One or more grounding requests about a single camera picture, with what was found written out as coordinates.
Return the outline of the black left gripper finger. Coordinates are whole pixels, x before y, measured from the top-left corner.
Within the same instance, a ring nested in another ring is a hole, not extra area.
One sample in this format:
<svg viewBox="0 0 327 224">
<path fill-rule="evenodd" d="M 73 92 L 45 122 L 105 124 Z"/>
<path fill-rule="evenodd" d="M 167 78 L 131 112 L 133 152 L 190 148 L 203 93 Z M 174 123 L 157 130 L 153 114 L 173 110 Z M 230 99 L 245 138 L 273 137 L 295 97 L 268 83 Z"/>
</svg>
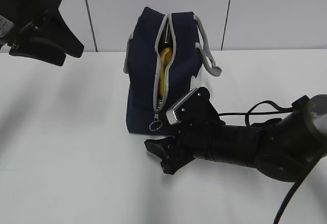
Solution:
<svg viewBox="0 0 327 224">
<path fill-rule="evenodd" d="M 84 45 L 67 26 L 59 6 L 62 0 L 38 0 L 41 7 L 41 16 L 37 23 L 37 36 L 58 37 L 67 55 L 81 57 Z"/>
<path fill-rule="evenodd" d="M 56 66 L 63 66 L 67 54 L 58 37 L 23 36 L 9 42 L 12 56 L 37 59 Z"/>
</svg>

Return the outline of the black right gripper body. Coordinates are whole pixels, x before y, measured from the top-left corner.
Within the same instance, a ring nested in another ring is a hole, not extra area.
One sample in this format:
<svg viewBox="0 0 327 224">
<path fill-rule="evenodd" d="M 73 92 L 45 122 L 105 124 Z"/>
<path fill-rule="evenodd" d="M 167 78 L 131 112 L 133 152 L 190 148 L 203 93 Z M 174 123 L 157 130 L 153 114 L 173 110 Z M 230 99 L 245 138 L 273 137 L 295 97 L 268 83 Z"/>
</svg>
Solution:
<svg viewBox="0 0 327 224">
<path fill-rule="evenodd" d="M 230 162 L 230 126 L 221 120 L 188 125 L 176 135 L 176 165 L 194 159 Z"/>
</svg>

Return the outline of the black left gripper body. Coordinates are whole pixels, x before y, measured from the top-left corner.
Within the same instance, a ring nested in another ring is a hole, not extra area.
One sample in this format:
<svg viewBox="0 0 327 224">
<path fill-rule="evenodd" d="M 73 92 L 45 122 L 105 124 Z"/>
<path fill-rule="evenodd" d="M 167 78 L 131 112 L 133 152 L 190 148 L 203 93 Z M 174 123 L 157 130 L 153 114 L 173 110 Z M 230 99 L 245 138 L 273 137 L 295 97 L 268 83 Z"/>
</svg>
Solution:
<svg viewBox="0 0 327 224">
<path fill-rule="evenodd" d="M 10 55 L 18 55 L 37 36 L 40 16 L 38 0 L 1 0 L 1 47 L 7 45 Z"/>
</svg>

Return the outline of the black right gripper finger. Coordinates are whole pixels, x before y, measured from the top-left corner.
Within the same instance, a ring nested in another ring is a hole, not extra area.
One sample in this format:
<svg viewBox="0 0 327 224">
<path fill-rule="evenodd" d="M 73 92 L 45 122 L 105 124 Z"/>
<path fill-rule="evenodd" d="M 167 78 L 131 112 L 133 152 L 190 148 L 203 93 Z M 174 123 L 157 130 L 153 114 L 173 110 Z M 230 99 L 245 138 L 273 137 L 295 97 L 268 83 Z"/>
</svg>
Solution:
<svg viewBox="0 0 327 224">
<path fill-rule="evenodd" d="M 148 152 L 154 154 L 162 160 L 180 159 L 181 150 L 179 137 L 166 137 L 163 139 L 147 139 L 144 145 Z"/>
<path fill-rule="evenodd" d="M 165 174 L 174 175 L 179 169 L 193 161 L 195 158 L 190 154 L 175 154 L 160 156 L 160 165 Z"/>
</svg>

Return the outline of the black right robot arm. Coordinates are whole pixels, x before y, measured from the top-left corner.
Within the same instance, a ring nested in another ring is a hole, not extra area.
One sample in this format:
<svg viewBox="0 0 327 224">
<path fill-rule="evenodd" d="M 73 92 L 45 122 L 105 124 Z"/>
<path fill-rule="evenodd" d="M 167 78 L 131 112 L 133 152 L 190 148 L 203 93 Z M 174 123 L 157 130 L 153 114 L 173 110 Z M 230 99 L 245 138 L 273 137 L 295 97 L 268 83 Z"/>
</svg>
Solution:
<svg viewBox="0 0 327 224">
<path fill-rule="evenodd" d="M 285 118 L 245 126 L 227 125 L 209 100 L 195 102 L 178 134 L 145 141 L 166 174 L 195 159 L 255 168 L 282 182 L 295 182 L 314 157 L 326 156 L 326 95 L 303 96 Z"/>
</svg>

